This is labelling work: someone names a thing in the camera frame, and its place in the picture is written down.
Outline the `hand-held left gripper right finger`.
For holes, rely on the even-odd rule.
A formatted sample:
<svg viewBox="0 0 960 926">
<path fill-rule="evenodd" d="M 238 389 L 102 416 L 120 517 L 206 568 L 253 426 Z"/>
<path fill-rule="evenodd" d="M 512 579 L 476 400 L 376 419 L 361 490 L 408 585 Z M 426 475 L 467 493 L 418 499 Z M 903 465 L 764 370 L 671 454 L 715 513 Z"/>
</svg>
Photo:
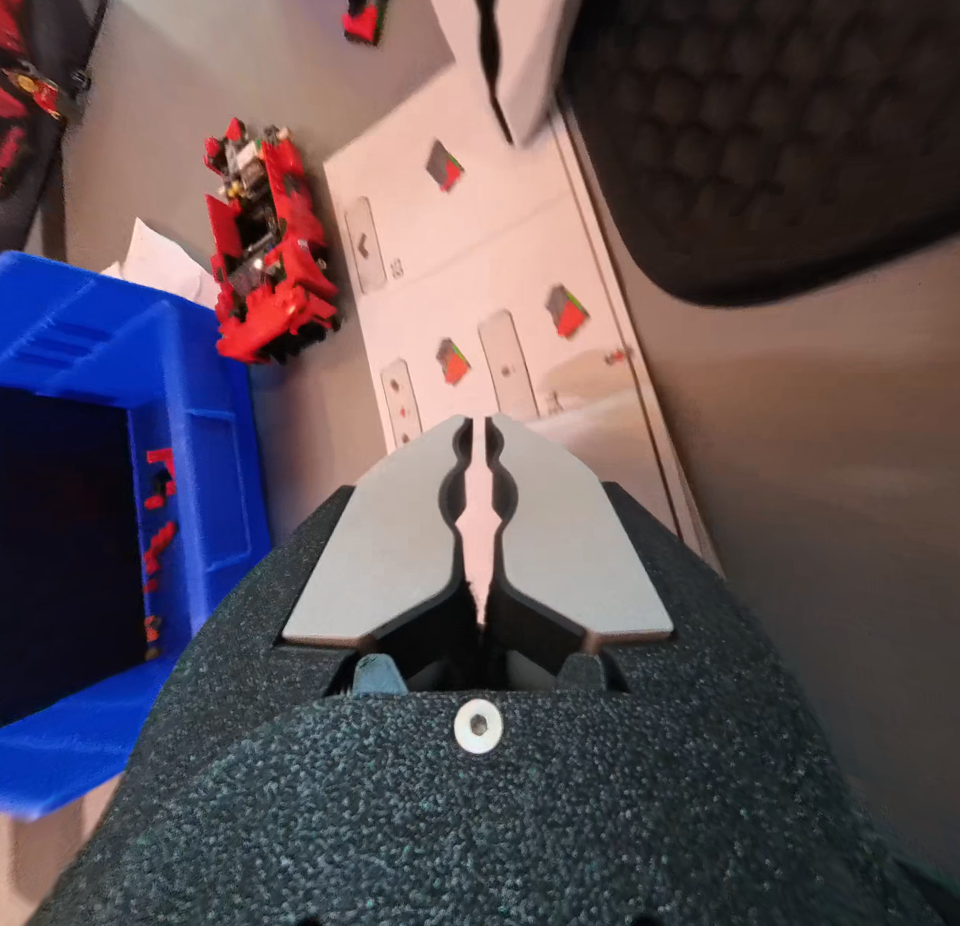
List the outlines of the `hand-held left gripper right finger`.
<svg viewBox="0 0 960 926">
<path fill-rule="evenodd" d="M 499 516 L 486 598 L 489 656 L 557 675 L 578 653 L 674 633 L 663 598 L 601 480 L 562 445 L 505 415 L 485 420 Z"/>
</svg>

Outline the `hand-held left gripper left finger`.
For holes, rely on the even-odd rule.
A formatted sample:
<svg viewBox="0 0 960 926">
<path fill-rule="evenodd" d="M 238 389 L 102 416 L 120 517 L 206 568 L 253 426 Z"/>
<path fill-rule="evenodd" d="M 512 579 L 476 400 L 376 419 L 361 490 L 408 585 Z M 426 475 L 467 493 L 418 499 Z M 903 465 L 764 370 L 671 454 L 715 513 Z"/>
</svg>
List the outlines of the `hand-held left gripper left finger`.
<svg viewBox="0 0 960 926">
<path fill-rule="evenodd" d="M 292 608 L 283 643 L 385 654 L 401 672 L 474 660 L 479 626 L 457 529 L 473 424 L 453 416 L 361 478 Z"/>
</svg>

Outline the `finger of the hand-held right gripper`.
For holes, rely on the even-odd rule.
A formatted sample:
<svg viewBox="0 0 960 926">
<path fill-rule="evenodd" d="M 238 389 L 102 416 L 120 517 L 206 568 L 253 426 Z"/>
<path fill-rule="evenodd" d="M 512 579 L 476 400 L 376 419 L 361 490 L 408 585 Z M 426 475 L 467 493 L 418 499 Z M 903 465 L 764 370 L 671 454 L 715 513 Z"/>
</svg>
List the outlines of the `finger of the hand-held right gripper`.
<svg viewBox="0 0 960 926">
<path fill-rule="evenodd" d="M 527 145 L 551 104 L 582 0 L 474 0 L 487 97 L 506 139 Z"/>
<path fill-rule="evenodd" d="M 430 0 L 458 64 L 480 64 L 480 16 L 476 0 Z"/>
</svg>

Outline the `white building instruction booklet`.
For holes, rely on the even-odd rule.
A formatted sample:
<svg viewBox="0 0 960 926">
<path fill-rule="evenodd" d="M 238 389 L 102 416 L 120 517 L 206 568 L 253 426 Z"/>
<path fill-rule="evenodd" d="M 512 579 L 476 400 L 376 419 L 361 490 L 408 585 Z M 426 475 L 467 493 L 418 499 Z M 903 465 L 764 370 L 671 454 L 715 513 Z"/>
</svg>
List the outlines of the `white building instruction booklet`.
<svg viewBox="0 0 960 926">
<path fill-rule="evenodd" d="M 386 448 L 504 413 L 723 568 L 565 111 L 526 148 L 454 63 L 324 163 Z"/>
</svg>

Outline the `small red brick assembly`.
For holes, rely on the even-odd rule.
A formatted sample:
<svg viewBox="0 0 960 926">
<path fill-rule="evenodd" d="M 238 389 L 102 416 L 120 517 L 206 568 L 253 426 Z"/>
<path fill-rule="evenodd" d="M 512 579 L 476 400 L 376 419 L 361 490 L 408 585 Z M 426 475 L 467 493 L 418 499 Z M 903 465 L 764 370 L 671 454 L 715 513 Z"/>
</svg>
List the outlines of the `small red brick assembly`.
<svg viewBox="0 0 960 926">
<path fill-rule="evenodd" d="M 346 0 L 342 29 L 346 39 L 370 46 L 379 43 L 389 0 Z"/>
</svg>

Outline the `blue plastic storage bin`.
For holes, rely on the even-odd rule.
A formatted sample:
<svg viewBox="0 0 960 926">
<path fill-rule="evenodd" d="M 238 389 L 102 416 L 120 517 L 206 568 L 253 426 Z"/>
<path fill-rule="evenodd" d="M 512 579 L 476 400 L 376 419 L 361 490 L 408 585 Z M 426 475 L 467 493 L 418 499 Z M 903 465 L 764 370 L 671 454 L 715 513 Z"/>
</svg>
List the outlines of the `blue plastic storage bin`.
<svg viewBox="0 0 960 926">
<path fill-rule="evenodd" d="M 164 682 L 270 549 L 248 374 L 212 310 L 2 254 L 2 813 L 32 822 L 127 766 Z M 146 452 L 178 524 L 151 604 Z"/>
</svg>

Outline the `pile of small red bricks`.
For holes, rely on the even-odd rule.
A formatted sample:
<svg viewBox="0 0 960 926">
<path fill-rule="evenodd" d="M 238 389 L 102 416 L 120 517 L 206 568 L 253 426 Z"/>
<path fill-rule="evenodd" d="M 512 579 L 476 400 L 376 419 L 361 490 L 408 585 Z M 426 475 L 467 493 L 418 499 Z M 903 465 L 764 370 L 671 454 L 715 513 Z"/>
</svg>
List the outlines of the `pile of small red bricks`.
<svg viewBox="0 0 960 926">
<path fill-rule="evenodd" d="M 149 490 L 143 500 L 144 512 L 148 514 L 148 542 L 141 555 L 143 573 L 142 592 L 145 600 L 143 628 L 146 639 L 145 661 L 161 655 L 160 639 L 163 619 L 152 605 L 152 597 L 161 586 L 162 558 L 176 538 L 179 525 L 174 519 L 157 520 L 156 514 L 168 513 L 171 500 L 177 495 L 176 461 L 172 447 L 163 447 L 146 452 L 150 472 Z"/>
</svg>

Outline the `red brick toy car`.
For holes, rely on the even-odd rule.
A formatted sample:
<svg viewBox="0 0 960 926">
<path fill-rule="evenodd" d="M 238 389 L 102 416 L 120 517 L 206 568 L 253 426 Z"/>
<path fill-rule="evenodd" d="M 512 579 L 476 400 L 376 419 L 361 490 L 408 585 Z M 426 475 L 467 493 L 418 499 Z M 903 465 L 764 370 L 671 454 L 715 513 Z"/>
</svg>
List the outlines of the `red brick toy car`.
<svg viewBox="0 0 960 926">
<path fill-rule="evenodd" d="M 234 117 L 204 142 L 203 159 L 220 182 L 205 195 L 217 350 L 247 366 L 284 364 L 341 326 L 302 153 L 288 128 L 250 130 Z"/>
</svg>

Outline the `white crumpled paper sheet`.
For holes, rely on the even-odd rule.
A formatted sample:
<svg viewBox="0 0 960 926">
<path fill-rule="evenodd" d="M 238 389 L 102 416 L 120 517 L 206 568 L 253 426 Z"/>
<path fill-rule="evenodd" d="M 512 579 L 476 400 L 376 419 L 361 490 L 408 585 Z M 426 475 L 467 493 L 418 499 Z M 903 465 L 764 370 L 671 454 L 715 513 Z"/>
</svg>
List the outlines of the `white crumpled paper sheet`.
<svg viewBox="0 0 960 926">
<path fill-rule="evenodd" d="M 220 288 L 214 276 L 179 243 L 134 220 L 126 256 L 102 275 L 126 280 L 214 310 Z"/>
</svg>

